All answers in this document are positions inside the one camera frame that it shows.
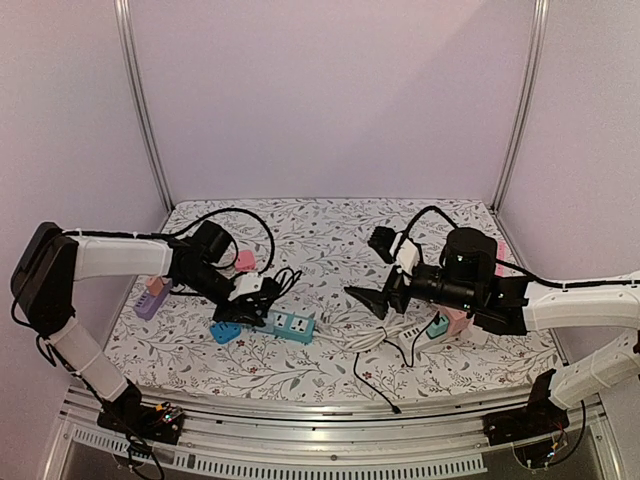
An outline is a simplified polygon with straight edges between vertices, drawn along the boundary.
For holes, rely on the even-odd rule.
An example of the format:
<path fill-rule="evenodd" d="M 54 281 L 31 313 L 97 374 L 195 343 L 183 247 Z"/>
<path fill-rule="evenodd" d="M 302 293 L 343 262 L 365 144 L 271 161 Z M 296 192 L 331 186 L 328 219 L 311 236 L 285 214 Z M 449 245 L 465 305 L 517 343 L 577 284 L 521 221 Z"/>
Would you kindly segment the salmon small cube adapter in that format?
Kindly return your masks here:
<path fill-rule="evenodd" d="M 171 280 L 165 277 L 150 276 L 146 279 L 145 287 L 147 292 L 154 297 L 159 296 L 162 291 L 171 283 Z"/>

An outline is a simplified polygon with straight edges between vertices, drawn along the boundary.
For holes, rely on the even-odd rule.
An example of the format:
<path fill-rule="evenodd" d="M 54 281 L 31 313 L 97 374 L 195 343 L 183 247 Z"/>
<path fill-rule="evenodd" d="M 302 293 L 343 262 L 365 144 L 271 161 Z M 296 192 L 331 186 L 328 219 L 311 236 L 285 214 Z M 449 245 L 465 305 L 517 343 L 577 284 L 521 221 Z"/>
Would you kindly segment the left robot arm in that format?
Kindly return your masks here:
<path fill-rule="evenodd" d="M 280 285 L 266 268 L 227 274 L 220 261 L 235 241 L 213 216 L 171 233 L 64 230 L 43 222 L 11 276 L 14 321 L 34 331 L 39 350 L 99 402 L 99 426 L 132 443 L 177 444 L 184 410 L 167 400 L 145 405 L 139 387 L 107 356 L 82 317 L 101 317 L 107 302 L 99 288 L 155 276 L 211 302 L 216 323 L 263 326 Z"/>

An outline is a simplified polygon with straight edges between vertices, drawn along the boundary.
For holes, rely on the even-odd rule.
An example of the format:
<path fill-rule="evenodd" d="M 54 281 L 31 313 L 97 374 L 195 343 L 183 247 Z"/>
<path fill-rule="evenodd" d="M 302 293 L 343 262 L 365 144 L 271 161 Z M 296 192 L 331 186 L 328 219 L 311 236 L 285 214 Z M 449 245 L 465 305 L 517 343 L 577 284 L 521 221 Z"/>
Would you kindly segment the pink cube socket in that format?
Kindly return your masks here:
<path fill-rule="evenodd" d="M 465 311 L 451 309 L 448 307 L 441 307 L 439 309 L 439 312 L 449 322 L 449 326 L 446 333 L 447 337 L 458 336 L 465 329 L 467 329 L 472 323 L 472 320 L 467 317 L 467 313 Z"/>

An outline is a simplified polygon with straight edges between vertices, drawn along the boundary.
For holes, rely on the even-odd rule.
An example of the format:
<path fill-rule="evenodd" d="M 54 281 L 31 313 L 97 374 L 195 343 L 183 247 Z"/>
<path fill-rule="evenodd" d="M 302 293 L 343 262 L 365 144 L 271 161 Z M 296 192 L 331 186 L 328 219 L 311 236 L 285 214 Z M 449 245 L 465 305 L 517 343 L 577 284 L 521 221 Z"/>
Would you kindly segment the purple power strip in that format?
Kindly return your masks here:
<path fill-rule="evenodd" d="M 149 291 L 145 291 L 135 302 L 134 313 L 142 320 L 151 320 L 162 306 L 168 293 L 168 290 L 162 290 L 158 295 L 152 295 Z"/>

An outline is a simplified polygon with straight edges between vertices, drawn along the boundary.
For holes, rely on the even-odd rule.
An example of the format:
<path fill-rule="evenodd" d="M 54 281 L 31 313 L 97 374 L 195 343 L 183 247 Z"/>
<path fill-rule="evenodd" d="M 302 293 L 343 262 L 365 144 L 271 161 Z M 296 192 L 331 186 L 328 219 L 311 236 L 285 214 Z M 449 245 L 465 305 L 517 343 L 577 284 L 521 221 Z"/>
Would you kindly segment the light blue charger plug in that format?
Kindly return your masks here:
<path fill-rule="evenodd" d="M 274 331 L 273 319 L 270 316 L 267 316 L 264 319 L 264 324 L 262 326 L 258 326 L 256 330 L 263 333 L 272 333 Z"/>

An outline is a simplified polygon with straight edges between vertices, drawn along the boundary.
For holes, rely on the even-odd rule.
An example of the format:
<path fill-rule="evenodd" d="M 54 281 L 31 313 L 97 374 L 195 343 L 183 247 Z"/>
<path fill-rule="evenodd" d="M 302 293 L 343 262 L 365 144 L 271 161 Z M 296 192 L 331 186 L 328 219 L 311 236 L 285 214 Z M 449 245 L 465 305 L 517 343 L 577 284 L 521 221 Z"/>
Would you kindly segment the teal small adapter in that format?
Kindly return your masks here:
<path fill-rule="evenodd" d="M 449 319 L 445 315 L 436 315 L 428 324 L 425 333 L 429 339 L 436 339 L 445 335 L 449 329 Z"/>

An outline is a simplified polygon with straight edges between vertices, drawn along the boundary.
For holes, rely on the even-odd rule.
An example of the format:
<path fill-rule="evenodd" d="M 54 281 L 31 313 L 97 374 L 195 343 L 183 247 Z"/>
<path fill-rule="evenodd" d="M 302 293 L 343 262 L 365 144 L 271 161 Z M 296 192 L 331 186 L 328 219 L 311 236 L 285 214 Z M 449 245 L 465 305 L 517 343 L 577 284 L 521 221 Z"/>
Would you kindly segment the blue plug adapter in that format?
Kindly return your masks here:
<path fill-rule="evenodd" d="M 242 327 L 236 323 L 219 322 L 210 326 L 209 331 L 219 345 L 225 345 L 242 333 Z"/>

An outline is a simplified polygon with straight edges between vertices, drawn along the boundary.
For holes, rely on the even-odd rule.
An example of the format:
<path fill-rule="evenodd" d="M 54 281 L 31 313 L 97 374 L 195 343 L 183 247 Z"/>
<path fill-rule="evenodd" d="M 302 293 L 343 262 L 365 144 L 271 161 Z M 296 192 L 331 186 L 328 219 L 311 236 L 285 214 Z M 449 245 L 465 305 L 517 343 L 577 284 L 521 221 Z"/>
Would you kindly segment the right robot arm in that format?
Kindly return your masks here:
<path fill-rule="evenodd" d="M 539 375 L 525 406 L 488 414 L 483 428 L 490 445 L 516 442 L 568 427 L 568 411 L 585 398 L 639 373 L 639 275 L 552 281 L 512 265 L 496 274 L 497 241 L 471 227 L 453 226 L 439 262 L 428 265 L 410 237 L 385 226 L 368 245 L 390 266 L 382 289 L 348 286 L 348 295 L 377 318 L 404 313 L 421 300 L 466 313 L 495 335 L 524 336 L 565 327 L 624 328 L 624 334 L 580 361 Z"/>

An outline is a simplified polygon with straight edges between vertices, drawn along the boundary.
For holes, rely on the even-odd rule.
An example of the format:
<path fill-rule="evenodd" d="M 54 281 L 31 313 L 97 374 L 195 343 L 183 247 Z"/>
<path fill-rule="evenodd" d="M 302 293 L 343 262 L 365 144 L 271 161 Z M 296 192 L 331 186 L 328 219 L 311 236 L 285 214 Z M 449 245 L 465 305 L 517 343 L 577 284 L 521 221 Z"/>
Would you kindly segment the pink power strip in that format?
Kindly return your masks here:
<path fill-rule="evenodd" d="M 511 251 L 505 241 L 498 241 L 495 274 L 499 277 L 509 277 L 516 274 L 516 271 L 507 267 L 505 262 L 511 263 L 513 260 Z"/>

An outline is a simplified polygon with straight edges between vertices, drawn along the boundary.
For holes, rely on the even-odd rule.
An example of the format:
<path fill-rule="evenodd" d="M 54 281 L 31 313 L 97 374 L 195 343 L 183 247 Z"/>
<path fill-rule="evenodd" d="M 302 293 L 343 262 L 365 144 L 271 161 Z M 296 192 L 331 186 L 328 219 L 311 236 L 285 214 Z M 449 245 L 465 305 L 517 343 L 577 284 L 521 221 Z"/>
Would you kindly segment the white power strip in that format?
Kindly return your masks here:
<path fill-rule="evenodd" d="M 420 332 L 417 327 L 412 327 L 398 335 L 398 344 L 405 353 L 410 353 L 411 351 L 419 352 L 435 346 L 447 338 L 446 330 L 437 332 L 433 338 L 429 336 L 430 333 L 430 330 Z"/>

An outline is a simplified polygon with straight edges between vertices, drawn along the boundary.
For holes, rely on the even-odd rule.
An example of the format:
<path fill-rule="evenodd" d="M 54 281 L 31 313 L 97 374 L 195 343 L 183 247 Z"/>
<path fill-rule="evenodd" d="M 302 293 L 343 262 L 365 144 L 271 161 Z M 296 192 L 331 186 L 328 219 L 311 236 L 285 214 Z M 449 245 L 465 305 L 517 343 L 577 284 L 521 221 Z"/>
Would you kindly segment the teal power strip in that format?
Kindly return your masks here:
<path fill-rule="evenodd" d="M 273 319 L 274 331 L 272 333 L 265 334 L 305 345 L 312 342 L 315 328 L 315 321 L 312 318 L 277 310 L 270 310 L 267 316 L 270 316 Z M 252 327 L 251 330 L 259 332 L 256 328 L 257 327 Z"/>

